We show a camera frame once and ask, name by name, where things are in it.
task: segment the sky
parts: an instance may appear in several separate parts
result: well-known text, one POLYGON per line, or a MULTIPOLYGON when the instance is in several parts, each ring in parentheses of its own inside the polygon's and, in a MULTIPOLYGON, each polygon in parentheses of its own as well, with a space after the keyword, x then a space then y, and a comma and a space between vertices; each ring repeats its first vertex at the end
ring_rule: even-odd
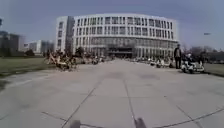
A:
POLYGON ((177 20, 180 43, 187 47, 224 49, 223 5, 223 0, 0 0, 0 30, 23 35, 26 42, 54 40, 59 16, 137 13, 177 20))

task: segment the person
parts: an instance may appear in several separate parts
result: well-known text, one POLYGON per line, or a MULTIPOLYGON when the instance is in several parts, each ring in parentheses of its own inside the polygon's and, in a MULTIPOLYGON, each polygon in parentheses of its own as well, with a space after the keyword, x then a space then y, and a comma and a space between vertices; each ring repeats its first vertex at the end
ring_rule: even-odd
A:
POLYGON ((202 66, 204 66, 204 63, 205 63, 205 60, 206 60, 206 50, 202 51, 200 53, 200 56, 199 56, 199 64, 202 63, 202 66))
POLYGON ((181 49, 180 44, 177 45, 177 47, 174 50, 174 58, 176 62, 176 69, 180 69, 181 66, 181 49))

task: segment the concrete pavement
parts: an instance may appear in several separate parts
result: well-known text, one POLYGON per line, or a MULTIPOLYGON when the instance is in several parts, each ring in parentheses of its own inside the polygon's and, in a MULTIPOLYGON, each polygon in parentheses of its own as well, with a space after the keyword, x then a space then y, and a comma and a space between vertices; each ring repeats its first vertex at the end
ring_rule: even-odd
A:
POLYGON ((115 60, 75 72, 7 78, 1 128, 69 128, 74 120, 105 128, 223 128, 224 79, 115 60))

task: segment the grass lawn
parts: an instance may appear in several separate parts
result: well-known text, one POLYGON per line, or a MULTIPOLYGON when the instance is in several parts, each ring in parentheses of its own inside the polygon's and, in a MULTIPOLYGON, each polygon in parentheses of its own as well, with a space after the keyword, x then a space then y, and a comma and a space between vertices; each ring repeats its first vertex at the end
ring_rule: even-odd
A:
POLYGON ((0 75, 46 68, 44 58, 5 58, 0 59, 0 75))
POLYGON ((208 73, 224 77, 224 64, 205 64, 205 70, 208 73))

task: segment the building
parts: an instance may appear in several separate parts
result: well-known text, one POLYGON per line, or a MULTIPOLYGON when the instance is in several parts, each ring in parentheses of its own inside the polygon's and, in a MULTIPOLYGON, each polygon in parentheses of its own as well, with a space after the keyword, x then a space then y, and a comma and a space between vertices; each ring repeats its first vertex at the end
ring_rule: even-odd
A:
POLYGON ((54 50, 64 50, 71 51, 73 45, 73 27, 74 27, 74 17, 63 16, 57 19, 56 27, 56 40, 54 50))
POLYGON ((32 43, 26 44, 26 48, 32 49, 35 54, 43 54, 48 50, 53 51, 54 44, 51 41, 38 40, 32 43))
POLYGON ((56 30, 56 49, 98 56, 173 56, 179 42, 177 21, 142 14, 59 17, 56 30))
POLYGON ((9 48, 12 53, 24 52, 24 42, 21 35, 0 31, 0 47, 9 48))

